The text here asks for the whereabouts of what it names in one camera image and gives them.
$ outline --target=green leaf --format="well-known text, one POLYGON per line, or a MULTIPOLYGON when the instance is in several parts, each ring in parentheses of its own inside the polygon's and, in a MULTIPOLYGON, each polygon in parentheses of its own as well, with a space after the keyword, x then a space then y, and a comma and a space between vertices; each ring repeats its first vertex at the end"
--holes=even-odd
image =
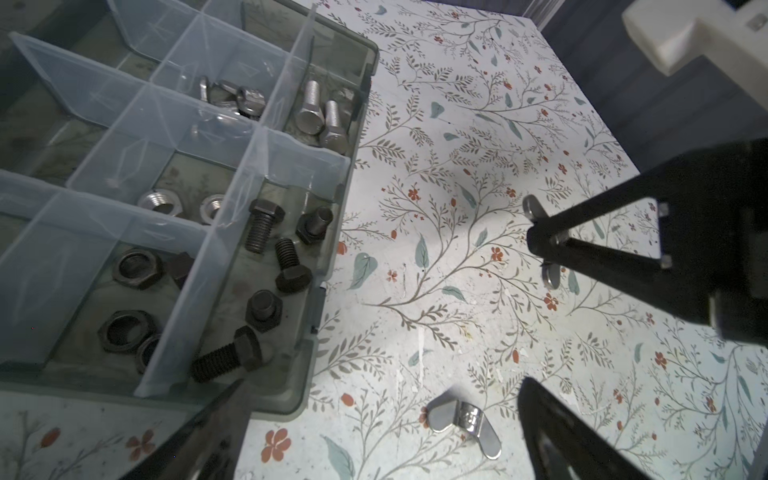
POLYGON ((432 114, 429 115, 430 118, 437 118, 442 112, 445 111, 445 107, 437 103, 436 101, 432 102, 432 114))
POLYGON ((325 435, 321 435, 321 437, 323 437, 328 445, 328 459, 333 469, 339 474, 339 480, 352 480, 355 478, 355 462, 349 456, 349 453, 325 435))
MULTIPOLYGON (((422 358, 426 356, 427 353, 430 353, 431 350, 426 349, 422 352, 422 358)), ((419 352, 414 353, 411 355, 411 358, 408 359, 408 366, 417 366, 419 364, 419 352)))
POLYGON ((419 240, 419 244, 416 245, 416 266, 419 268, 426 268, 429 266, 429 252, 427 251, 427 243, 424 241, 424 236, 419 240))
POLYGON ((483 114, 475 114, 475 116, 476 116, 476 117, 479 117, 479 118, 482 118, 482 119, 483 119, 483 120, 485 120, 485 121, 489 121, 489 122, 491 122, 492 124, 497 124, 497 125, 498 125, 498 122, 495 122, 495 121, 493 121, 493 120, 492 120, 490 117, 487 117, 487 116, 485 116, 485 115, 483 115, 483 114))
POLYGON ((749 399, 750 403, 752 403, 752 395, 750 394, 750 387, 746 385, 746 380, 741 375, 739 375, 739 384, 741 384, 741 389, 744 391, 744 395, 749 399))
POLYGON ((568 289, 576 295, 581 291, 578 287, 578 280, 576 280, 576 272, 573 270, 568 274, 568 289))
POLYGON ((467 190, 466 190, 464 187, 462 187, 461 185, 459 185, 458 187, 462 189, 462 195, 464 195, 464 198, 465 198, 465 199, 467 200, 467 202, 469 203, 469 206, 470 206, 470 207, 472 207, 472 208, 477 208, 477 206, 478 206, 478 203, 475 201, 475 198, 472 196, 472 194, 470 194, 470 193, 469 193, 469 192, 468 192, 468 191, 467 191, 467 190))
POLYGON ((483 231, 478 235, 478 239, 475 242, 475 247, 480 247, 483 243, 485 243, 486 238, 488 238, 488 229, 484 228, 483 231))
POLYGON ((507 119, 507 125, 509 125, 509 130, 512 130, 512 133, 517 135, 520 140, 523 139, 523 136, 520 135, 520 130, 515 126, 514 121, 507 119))
POLYGON ((598 222, 592 220, 592 225, 594 225, 594 231, 598 232, 598 237, 600 237, 600 240, 605 240, 605 233, 603 233, 603 229, 600 228, 598 222))
POLYGON ((358 253, 355 257, 355 272, 352 276, 352 285, 348 290, 357 290, 362 286, 362 283, 376 270, 379 266, 379 262, 375 258, 371 257, 367 253, 358 253))
POLYGON ((634 362, 635 363, 640 363, 640 349, 642 348, 642 346, 643 346, 642 342, 634 346, 634 362))
POLYGON ((467 303, 467 300, 464 298, 464 295, 462 295, 462 291, 456 288, 455 286, 444 286, 442 288, 442 292, 445 295, 455 296, 462 302, 467 303))

